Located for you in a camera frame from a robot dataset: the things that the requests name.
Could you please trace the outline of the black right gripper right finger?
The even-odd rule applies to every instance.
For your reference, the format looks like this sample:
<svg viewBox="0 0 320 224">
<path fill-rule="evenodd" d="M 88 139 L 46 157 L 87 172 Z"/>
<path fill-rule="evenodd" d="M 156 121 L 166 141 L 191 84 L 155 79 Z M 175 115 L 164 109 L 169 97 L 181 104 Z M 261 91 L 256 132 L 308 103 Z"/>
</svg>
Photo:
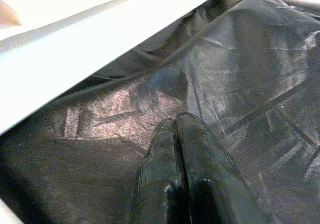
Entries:
<svg viewBox="0 0 320 224">
<path fill-rule="evenodd" d="M 192 113 L 176 117 L 193 223 L 271 223 L 233 158 Z"/>
</svg>

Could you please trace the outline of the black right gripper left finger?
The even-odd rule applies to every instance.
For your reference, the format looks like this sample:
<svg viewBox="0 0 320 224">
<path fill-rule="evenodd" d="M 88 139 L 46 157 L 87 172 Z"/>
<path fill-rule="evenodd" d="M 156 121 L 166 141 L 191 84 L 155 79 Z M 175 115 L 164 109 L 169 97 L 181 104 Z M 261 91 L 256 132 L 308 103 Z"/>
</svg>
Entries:
<svg viewBox="0 0 320 224">
<path fill-rule="evenodd" d="M 132 223 L 187 223 L 187 191 L 177 126 L 165 119 L 154 129 L 137 171 Z"/>
</svg>

